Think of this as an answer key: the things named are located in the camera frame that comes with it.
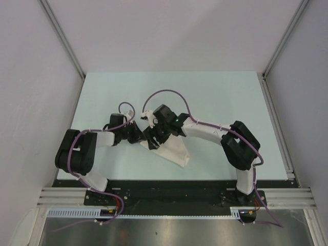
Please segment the white cloth napkin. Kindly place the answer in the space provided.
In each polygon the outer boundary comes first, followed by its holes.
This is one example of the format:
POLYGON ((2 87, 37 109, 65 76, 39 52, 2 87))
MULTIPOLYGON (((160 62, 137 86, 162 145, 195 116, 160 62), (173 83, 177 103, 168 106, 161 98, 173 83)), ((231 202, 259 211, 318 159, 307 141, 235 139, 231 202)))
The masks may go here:
POLYGON ((149 149, 147 141, 142 141, 140 144, 148 151, 173 162, 182 168, 186 167, 190 160, 189 151, 181 137, 170 135, 168 140, 165 143, 160 144, 159 148, 155 150, 149 149))

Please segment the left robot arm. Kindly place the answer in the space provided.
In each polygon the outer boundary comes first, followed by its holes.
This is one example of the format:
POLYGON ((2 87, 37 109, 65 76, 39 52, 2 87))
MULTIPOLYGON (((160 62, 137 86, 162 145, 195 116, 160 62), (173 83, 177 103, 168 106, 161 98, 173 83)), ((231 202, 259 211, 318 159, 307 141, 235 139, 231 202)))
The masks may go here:
POLYGON ((97 190, 95 198, 103 205, 113 200, 113 192, 107 189, 108 180, 95 167, 96 150, 113 147, 122 140, 135 144, 145 140, 141 130, 133 120, 131 110, 125 114, 114 113, 102 130, 81 133, 68 129, 55 157, 55 166, 82 181, 89 189, 97 190))

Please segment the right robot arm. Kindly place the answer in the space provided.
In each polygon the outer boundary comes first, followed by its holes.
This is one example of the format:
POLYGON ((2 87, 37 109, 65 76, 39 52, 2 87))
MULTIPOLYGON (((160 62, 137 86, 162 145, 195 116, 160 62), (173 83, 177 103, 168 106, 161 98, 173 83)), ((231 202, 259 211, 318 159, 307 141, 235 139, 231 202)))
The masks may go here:
POLYGON ((190 159, 183 137, 197 137, 218 144, 237 175, 235 198, 243 206, 255 199, 256 176, 253 168, 260 149, 259 141, 241 121, 229 126, 197 121, 190 113, 176 115, 166 105, 143 111, 148 121, 141 145, 158 156, 185 167, 190 159))

